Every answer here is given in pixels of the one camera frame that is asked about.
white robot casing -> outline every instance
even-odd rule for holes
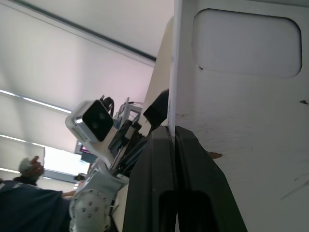
[[[86,180],[78,187],[70,203],[71,232],[103,232],[110,226],[112,201],[117,192],[128,183],[128,178],[118,178],[109,173],[114,161],[108,149],[117,129],[112,127],[100,142],[80,120],[94,101],[84,101],[67,116],[65,123],[71,133],[98,159],[91,167]]]

ceiling light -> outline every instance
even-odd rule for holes
[[[1,93],[5,93],[5,94],[8,94],[8,95],[11,95],[11,96],[16,96],[15,94],[13,93],[10,93],[8,91],[4,91],[4,90],[0,90]]]
[[[59,111],[65,112],[65,113],[68,113],[68,114],[71,113],[71,111],[69,111],[69,110],[65,110],[65,109],[62,109],[62,108],[60,108],[60,107],[56,107],[56,106],[49,105],[49,104],[46,104],[46,103],[43,103],[43,102],[40,102],[40,101],[36,101],[36,100],[31,99],[31,98],[23,98],[23,99],[24,99],[24,100],[27,100],[27,101],[29,101],[29,102],[37,103],[37,104],[39,104],[39,105],[44,105],[44,106],[47,106],[47,107],[49,107],[49,108],[52,108],[52,109],[55,109],[55,110],[59,110]]]
[[[13,139],[13,140],[20,141],[20,142],[24,142],[24,143],[27,142],[27,141],[22,140],[22,139],[16,139],[16,138],[13,138],[13,137],[10,137],[10,136],[6,136],[6,135],[2,135],[2,134],[0,134],[0,136],[3,137],[3,138]]]
[[[0,168],[0,171],[5,171],[5,172],[9,172],[9,173],[17,173],[17,174],[20,174],[19,171],[14,171],[14,170],[5,169],[5,168]]]

cable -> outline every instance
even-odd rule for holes
[[[110,97],[107,97],[104,100],[102,100],[102,103],[108,111],[111,111],[111,116],[113,117],[115,109],[114,100],[111,99]]]
[[[129,104],[134,104],[134,105],[135,105],[135,104],[142,104],[142,105],[143,105],[143,103],[142,103],[142,102],[136,102],[136,101],[132,101],[132,102],[131,102],[131,101],[129,101],[128,103],[129,103]]]

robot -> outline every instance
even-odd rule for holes
[[[110,98],[85,101],[66,118],[97,156],[70,203],[71,232],[114,230],[116,195],[129,182],[123,232],[247,231],[223,172],[194,134],[176,126],[172,138],[160,126],[168,97],[162,92],[144,112],[151,124],[146,137],[137,122],[113,127]]]

white wall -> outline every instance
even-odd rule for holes
[[[0,178],[3,180],[13,180],[15,177],[18,177],[18,176],[20,176],[20,174],[0,171]],[[63,192],[70,192],[74,190],[73,183],[64,182],[60,180],[45,179],[42,177],[38,180],[37,186],[42,189],[51,189],[51,190],[63,191]]]
[[[165,33],[162,39],[157,61],[154,66],[154,71],[148,86],[147,94],[143,103],[142,114],[154,102],[161,92],[169,88],[170,64],[172,56],[172,39],[173,39],[173,18],[167,24]],[[150,130],[150,123],[142,115],[139,123],[142,125],[140,133],[147,135]]]
[[[196,14],[205,8],[290,18],[300,27],[302,43],[293,39],[298,32],[291,30],[290,23],[276,24],[274,18],[269,18],[269,24],[263,29],[267,31],[267,27],[273,26],[273,31],[263,33],[261,30],[258,35],[248,33],[254,28],[243,25],[249,22],[246,14],[241,15],[239,24],[223,31],[220,30],[225,27],[217,27],[216,18],[194,21]],[[172,86],[177,91],[176,125],[193,131],[206,150],[223,154],[216,163],[228,180],[248,231],[307,231],[309,107],[299,101],[305,100],[300,96],[309,94],[309,9],[246,0],[184,0],[178,9],[175,25],[180,23],[177,20],[181,15],[178,28],[181,30],[175,34],[179,54],[174,51],[177,79]],[[226,24],[231,22],[228,16],[224,17]],[[212,28],[203,33],[207,25]],[[259,29],[260,21],[254,20],[251,26]],[[281,38],[272,41],[274,33],[279,31]],[[234,36],[239,35],[250,41],[234,40]],[[278,44],[287,41],[286,46],[277,50]],[[253,46],[260,48],[247,54],[243,61],[246,67],[240,68],[240,71],[249,68],[245,73],[224,69],[227,66],[222,66],[222,70],[217,66],[216,70],[209,66],[200,68],[201,57],[195,56],[201,52],[216,59],[217,64],[228,57],[233,59],[229,62],[237,63],[243,50],[252,51]],[[300,46],[300,73],[295,72],[293,66],[297,59],[285,63],[284,67],[275,65],[293,58]],[[222,47],[226,49],[221,53],[214,51]],[[265,60],[274,66],[259,68]],[[281,73],[286,69],[293,74]]]
[[[44,147],[0,137],[0,168],[18,171],[22,159],[39,157],[44,162]]]

